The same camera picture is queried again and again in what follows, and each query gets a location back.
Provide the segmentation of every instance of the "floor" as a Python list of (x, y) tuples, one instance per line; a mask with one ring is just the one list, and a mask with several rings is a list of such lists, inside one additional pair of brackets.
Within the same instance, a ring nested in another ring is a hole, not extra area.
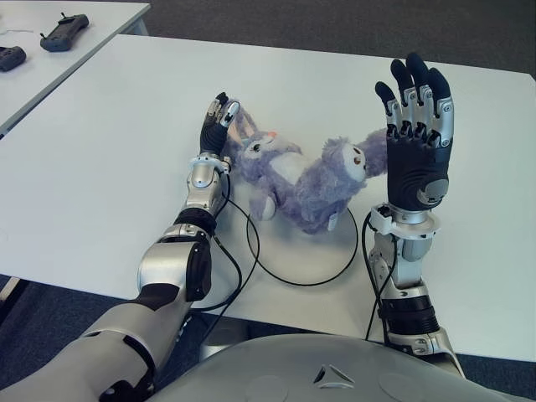
[[(153, 0), (153, 36), (291, 49), (404, 57), (536, 76), (534, 0)], [(0, 276), (0, 286), (6, 278)], [(78, 337), (116, 299), (30, 284), (0, 327), (0, 389), (31, 374)], [(167, 384), (198, 359), (212, 316), (195, 317), (159, 379)], [(253, 338), (300, 332), (250, 322)], [(460, 356), (469, 379), (536, 399), (536, 364)]]

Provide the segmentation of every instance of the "white rectangular table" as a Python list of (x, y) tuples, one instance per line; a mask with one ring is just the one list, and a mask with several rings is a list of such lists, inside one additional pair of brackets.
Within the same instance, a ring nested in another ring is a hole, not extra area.
[[(27, 55), (19, 67), (0, 73), (0, 135), (113, 36), (131, 29), (147, 34), (142, 15), (149, 8), (145, 3), (0, 2), (0, 46), (20, 46)], [(40, 47), (39, 34), (48, 35), (62, 18), (60, 13), (86, 14), (90, 25), (70, 51), (49, 53)]]
[[(134, 297), (143, 253), (186, 197), (188, 161), (198, 152), (204, 113), (217, 93), (227, 90), (261, 129), (278, 131), (318, 157), (329, 137), (360, 142), (384, 125), (374, 83), (395, 84), (389, 63), (115, 37), (3, 139), (0, 271)], [(436, 314), (458, 353), (534, 361), (534, 81), (505, 71), (430, 66), (450, 81), (456, 108), (451, 187), (435, 211), (443, 229), (424, 264)], [(236, 183), (234, 198), (247, 207), (249, 191)], [(385, 177), (370, 180), (350, 204), (358, 224), (385, 199)], [(289, 225), (275, 223), (260, 226), (268, 253), (261, 257), (272, 268), (285, 266), (283, 275), (293, 279), (325, 276), (351, 252), (348, 217), (335, 237), (319, 240), (288, 236)], [(244, 227), (229, 207), (218, 230), (247, 272), (253, 259)], [(213, 289), (205, 305), (223, 300), (235, 285), (230, 263), (213, 250)], [(228, 314), (362, 337), (372, 301), (359, 250), (347, 273), (315, 288), (287, 286), (258, 270)]]

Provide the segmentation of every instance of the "remote control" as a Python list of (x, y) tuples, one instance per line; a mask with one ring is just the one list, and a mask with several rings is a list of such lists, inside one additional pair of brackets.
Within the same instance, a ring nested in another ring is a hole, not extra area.
[(26, 60), (24, 50), (18, 46), (0, 48), (0, 71), (9, 71)]
[(90, 21), (85, 14), (65, 17), (61, 13), (62, 19), (58, 21), (58, 26), (49, 34), (41, 39), (41, 47), (49, 52), (64, 52), (73, 46), (76, 34), (83, 28), (87, 27)]

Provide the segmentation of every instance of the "robot finger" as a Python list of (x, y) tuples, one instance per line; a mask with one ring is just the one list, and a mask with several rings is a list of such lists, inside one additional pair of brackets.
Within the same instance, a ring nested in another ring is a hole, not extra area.
[(417, 53), (410, 53), (406, 58), (405, 65), (410, 71), (415, 82), (417, 105), (415, 107), (415, 122), (417, 127), (415, 135), (425, 135), (430, 128), (431, 117), (434, 112), (432, 89), (428, 85), (428, 67)]
[(391, 73), (399, 85), (400, 103), (402, 104), (403, 123), (400, 135), (411, 136), (411, 128), (415, 124), (415, 109), (418, 106), (417, 91), (413, 85), (410, 71), (400, 60), (393, 60)]
[(218, 118), (222, 106), (225, 105), (228, 101), (229, 98), (227, 97), (225, 92), (222, 92), (221, 94), (216, 96), (216, 98), (210, 104), (209, 109), (207, 110), (207, 114), (204, 118), (204, 126), (216, 122), (216, 119)]
[(384, 82), (377, 82), (374, 90), (384, 103), (387, 119), (387, 137), (397, 137), (402, 128), (402, 113), (400, 112), (399, 102), (394, 97), (393, 91)]
[(432, 90), (433, 116), (431, 118), (430, 139), (434, 137), (433, 147), (448, 147), (454, 134), (454, 103), (451, 88), (442, 73), (437, 69), (428, 72), (428, 83)]
[(229, 127), (236, 114), (240, 110), (240, 103), (232, 101), (224, 107), (220, 113), (219, 124), (223, 127)]

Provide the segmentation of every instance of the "black cable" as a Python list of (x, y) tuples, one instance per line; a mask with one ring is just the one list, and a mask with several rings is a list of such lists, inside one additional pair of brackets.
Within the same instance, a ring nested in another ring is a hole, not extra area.
[(214, 214), (214, 219), (217, 219), (219, 213), (224, 210), (224, 208), (227, 205), (227, 203), (229, 202), (229, 198), (231, 196), (231, 179), (229, 177), (229, 174), (226, 174), (225, 177), (227, 177), (227, 193), (225, 194), (224, 203), (221, 204), (221, 207), (219, 207), (219, 209), (216, 211), (216, 214)]
[[(332, 276), (324, 281), (313, 282), (313, 283), (300, 283), (300, 282), (288, 281), (287, 279), (281, 278), (280, 276), (274, 274), (272, 271), (268, 270), (268, 268), (266, 268), (260, 261), (258, 261), (260, 268), (262, 268), (270, 276), (276, 278), (278, 281), (281, 281), (283, 283), (286, 283), (288, 285), (293, 285), (293, 286), (304, 286), (304, 287), (305, 286), (309, 286), (309, 287), (319, 286), (319, 285), (324, 285), (328, 282), (336, 280), (340, 275), (342, 275), (350, 267), (350, 265), (352, 264), (355, 258), (355, 255), (358, 252), (358, 246), (359, 246), (358, 224), (356, 224), (355, 222), (355, 218), (353, 217), (352, 211), (348, 209), (348, 212), (350, 213), (350, 217), (352, 218), (352, 222), (353, 222), (353, 227), (355, 228), (355, 246), (353, 248), (353, 253), (352, 253), (352, 256), (350, 257), (350, 261), (335, 276)], [(246, 231), (246, 238), (248, 240), (248, 246), (250, 247), (251, 254), (253, 254), (253, 248), (251, 247), (251, 242), (250, 242), (250, 232), (247, 227), (245, 231)]]
[[(391, 270), (389, 271), (389, 274), (385, 278), (384, 284), (382, 287), (379, 288), (379, 296), (382, 296), (382, 292), (384, 291), (385, 287), (387, 286), (387, 283), (389, 282), (389, 279), (391, 279), (391, 276), (393, 275), (394, 268), (396, 267), (397, 259), (398, 259), (398, 245), (396, 243), (396, 238), (391, 235), (393, 238), (394, 243), (394, 257), (393, 257), (393, 265), (391, 266)], [(367, 335), (365, 336), (365, 341), (369, 340), (370, 330), (372, 328), (372, 322), (374, 320), (374, 312), (376, 311), (376, 306), (378, 305), (378, 300), (374, 300), (374, 305), (372, 306), (372, 311), (370, 312), (370, 319), (368, 320), (368, 327), (367, 327)]]
[(253, 266), (251, 266), (251, 271), (250, 273), (248, 274), (248, 276), (245, 278), (245, 281), (244, 281), (244, 284), (242, 285), (242, 287), (240, 288), (240, 290), (233, 296), (232, 300), (229, 301), (229, 303), (227, 303), (227, 306), (225, 306), (225, 308), (220, 312), (220, 314), (216, 317), (216, 319), (212, 322), (212, 324), (210, 324), (210, 327), (209, 329), (207, 329), (207, 331), (204, 333), (203, 335), (203, 338), (201, 339), (201, 343), (204, 343), (204, 341), (209, 337), (210, 333), (214, 330), (214, 328), (216, 327), (216, 325), (218, 325), (218, 322), (219, 320), (221, 319), (221, 317), (225, 314), (225, 312), (227, 311), (227, 309), (231, 306), (231, 304), (236, 300), (236, 297), (238, 297), (238, 295), (244, 290), (245, 286), (247, 285), (248, 281), (250, 280), (251, 278), (251, 275), (253, 274), (253, 271), (255, 270), (255, 267), (257, 266), (258, 262), (259, 262), (259, 253), (260, 253), (260, 239), (259, 239), (259, 232), (257, 231), (257, 228), (255, 227), (255, 225), (253, 224), (253, 222), (251, 222), (251, 218), (250, 216), (240, 207), (238, 206), (237, 204), (235, 204), (233, 202), (233, 200), (229, 200), (229, 202), (231, 204), (233, 204), (247, 219), (248, 219), (248, 223), (246, 225), (246, 230), (248, 229), (249, 227), (249, 224), (251, 223), (251, 227), (253, 228), (253, 230), (255, 231), (255, 237), (257, 239), (257, 251), (255, 253), (255, 261), (253, 263)]
[[(376, 297), (375, 304), (377, 304), (379, 306), (379, 309), (381, 311), (382, 302), (381, 302), (381, 299), (379, 298), (379, 290), (378, 290), (378, 287), (376, 286), (376, 281), (374, 280), (374, 276), (373, 276), (373, 273), (372, 273), (372, 268), (370, 267), (369, 258), (367, 257), (366, 231), (367, 231), (367, 226), (370, 224), (371, 215), (372, 214), (369, 212), (367, 214), (367, 217), (365, 218), (365, 220), (363, 222), (363, 227), (361, 229), (361, 245), (363, 247), (363, 258), (365, 260), (365, 265), (367, 267), (368, 278), (370, 279), (370, 284), (372, 285), (372, 289), (373, 289), (374, 295)], [(383, 327), (383, 330), (384, 330), (384, 344), (387, 345), (389, 343), (389, 338), (387, 336), (387, 325), (385, 324), (385, 320), (383, 318), (382, 318), (382, 327)]]
[(231, 292), (230, 295), (227, 296), (225, 300), (218, 304), (214, 304), (213, 306), (209, 307), (195, 307), (191, 308), (191, 312), (209, 312), (211, 310), (215, 310), (217, 308), (223, 307), (226, 304), (229, 304), (229, 302), (233, 299), (235, 294), (238, 294), (240, 292), (240, 288), (242, 287), (242, 270), (240, 269), (240, 266), (238, 265), (238, 262), (236, 262), (235, 258), (228, 252), (228, 250), (224, 247), (224, 245), (221, 244), (221, 241), (219, 240), (218, 236), (214, 235), (213, 237), (214, 241), (218, 245), (218, 247), (224, 252), (224, 254), (227, 256), (229, 261), (233, 264), (234, 268), (236, 269), (236, 273), (238, 274), (238, 283), (236, 285), (236, 288)]
[[(385, 281), (384, 281), (383, 285), (378, 290), (378, 287), (376, 286), (376, 282), (374, 280), (372, 268), (370, 266), (369, 255), (368, 255), (368, 252), (367, 252), (367, 244), (366, 244), (367, 240), (365, 238), (367, 226), (372, 231), (374, 231), (374, 232), (376, 231), (376, 229), (370, 224), (370, 217), (371, 217), (371, 213), (368, 213), (367, 217), (365, 218), (365, 220), (363, 222), (363, 228), (361, 229), (361, 244), (363, 246), (363, 258), (365, 260), (365, 265), (367, 267), (368, 277), (370, 278), (370, 283), (371, 283), (371, 285), (373, 287), (373, 291), (374, 291), (374, 295), (375, 295), (375, 300), (374, 300), (373, 308), (372, 308), (372, 311), (371, 311), (371, 314), (370, 314), (370, 319), (368, 320), (368, 327), (367, 327), (367, 333), (365, 335), (365, 341), (369, 340), (370, 330), (372, 328), (372, 323), (373, 323), (373, 320), (374, 320), (374, 313), (376, 311), (376, 306), (379, 306), (380, 311), (382, 309), (381, 295), (382, 295), (382, 292), (384, 291), (385, 287), (387, 286), (389, 280), (391, 279), (391, 276), (393, 275), (393, 272), (394, 272), (394, 268), (396, 267), (396, 263), (398, 261), (398, 245), (397, 245), (397, 242), (396, 242), (396, 238), (393, 235), (391, 235), (392, 240), (393, 240), (393, 244), (394, 244), (393, 263), (392, 263), (392, 266), (391, 266), (391, 270), (389, 271), (389, 274), (385, 278)], [(382, 320), (382, 329), (383, 329), (383, 332), (384, 332), (384, 343), (387, 345), (387, 344), (389, 344), (389, 337), (387, 335), (387, 325), (385, 323), (385, 320), (382, 317), (381, 317), (381, 320)]]

